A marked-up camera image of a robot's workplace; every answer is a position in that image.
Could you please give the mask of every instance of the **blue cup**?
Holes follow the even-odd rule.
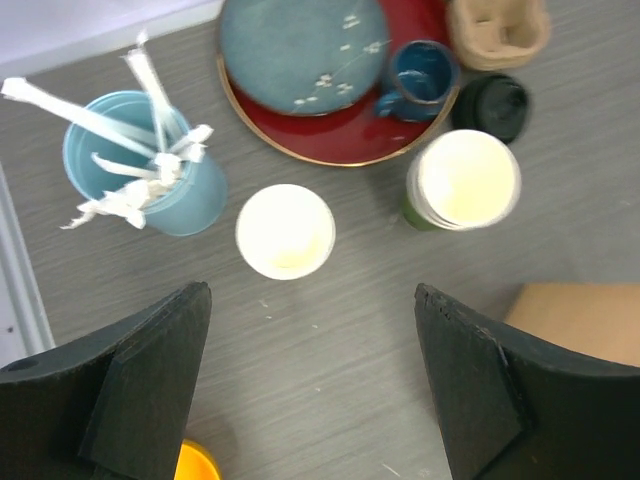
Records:
[[[145,92],[122,91],[104,95],[86,107],[88,110],[153,131],[151,102]],[[189,124],[174,110],[184,133]],[[99,200],[105,191],[114,192],[134,177],[104,171],[92,159],[102,158],[144,168],[149,159],[72,124],[64,137],[62,157],[72,185],[88,200]],[[220,167],[207,155],[202,163],[187,162],[176,185],[145,209],[147,225],[176,237],[193,235],[215,223],[227,203],[227,180]]]
[[[431,120],[443,109],[459,76],[460,67],[444,45],[431,40],[408,43],[391,58],[376,115],[394,115],[406,122]]]

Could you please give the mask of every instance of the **gray table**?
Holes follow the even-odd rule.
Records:
[[[416,284],[499,319],[523,282],[640,280],[640,7],[550,8],[551,44],[516,72],[535,95],[535,116],[513,147],[522,199],[484,231],[425,234],[399,219],[413,154],[330,169],[253,136],[223,96],[212,25],[150,44],[174,103],[216,128],[209,151],[231,195],[202,235],[175,239],[109,218],[59,230],[81,200],[60,159],[67,125],[0,102],[0,161],[57,341],[205,280],[214,308],[188,434],[212,450],[226,479],[393,480],[390,469],[450,478],[415,333]],[[79,103],[136,88],[117,53],[32,80]],[[243,202],[280,182],[319,193],[338,229],[328,263],[290,283],[254,273],[234,244]]]

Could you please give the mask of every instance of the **blue-gray plate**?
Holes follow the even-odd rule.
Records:
[[[218,28],[235,86],[285,115],[357,102],[377,82],[390,44],[378,0],[226,0]]]

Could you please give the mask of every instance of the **red tray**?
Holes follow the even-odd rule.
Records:
[[[379,1],[389,23],[391,54],[417,39],[450,45],[443,0]],[[455,87],[442,112],[427,123],[376,117],[374,104],[380,96],[377,89],[345,110],[316,117],[291,117],[253,102],[231,84],[220,55],[217,62],[231,105],[256,135],[292,157],[336,167],[361,167],[405,153],[446,118],[458,94]]]

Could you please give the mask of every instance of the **wooden table surface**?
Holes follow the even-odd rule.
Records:
[[[416,337],[416,285],[501,319],[524,282],[640,280],[640,5],[548,3],[551,43],[514,72],[534,96],[513,145],[521,201],[471,233],[418,233],[399,218],[413,152],[331,169],[256,138],[224,97],[212,24],[149,45],[175,105],[216,129],[209,152],[231,191],[201,235],[110,218],[60,230],[81,202],[60,157],[67,124],[0,102],[0,161],[58,343],[207,281],[214,307],[188,434],[226,480],[450,479]],[[137,88],[118,53],[31,80],[78,103]],[[311,188],[336,218],[328,263],[296,282],[260,277],[234,243],[240,207],[274,183]]]

